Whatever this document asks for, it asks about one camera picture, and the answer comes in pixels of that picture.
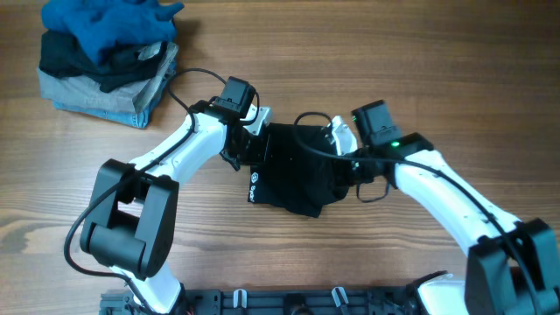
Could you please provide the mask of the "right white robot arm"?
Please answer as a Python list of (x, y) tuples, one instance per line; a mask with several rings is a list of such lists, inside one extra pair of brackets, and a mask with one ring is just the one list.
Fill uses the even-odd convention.
[(552, 228), (522, 221), (463, 180), (418, 133), (402, 135), (384, 101), (353, 110), (352, 132), (338, 116), (326, 137), (343, 183), (384, 177), (424, 207), (466, 256), (464, 278), (443, 272), (412, 291), (423, 314), (557, 314), (559, 253)]

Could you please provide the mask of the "black t-shirt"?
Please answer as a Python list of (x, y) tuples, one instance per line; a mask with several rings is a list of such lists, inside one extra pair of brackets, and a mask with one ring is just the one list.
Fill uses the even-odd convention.
[(268, 131), (269, 155), (250, 168), (248, 202), (317, 218), (324, 206), (347, 196), (349, 187), (336, 183), (332, 161), (298, 145), (291, 125), (272, 123)]

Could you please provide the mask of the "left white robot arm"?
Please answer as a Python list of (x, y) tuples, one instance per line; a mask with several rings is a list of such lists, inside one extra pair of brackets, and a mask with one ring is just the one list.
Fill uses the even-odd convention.
[(107, 277), (129, 292), (105, 301), (102, 314), (189, 314), (185, 287), (167, 264), (180, 187), (210, 158), (239, 169), (266, 158), (270, 108), (256, 89), (230, 77), (219, 96), (187, 110), (183, 124), (159, 146), (128, 163), (108, 160), (98, 171), (88, 208), (79, 217), (80, 247)]

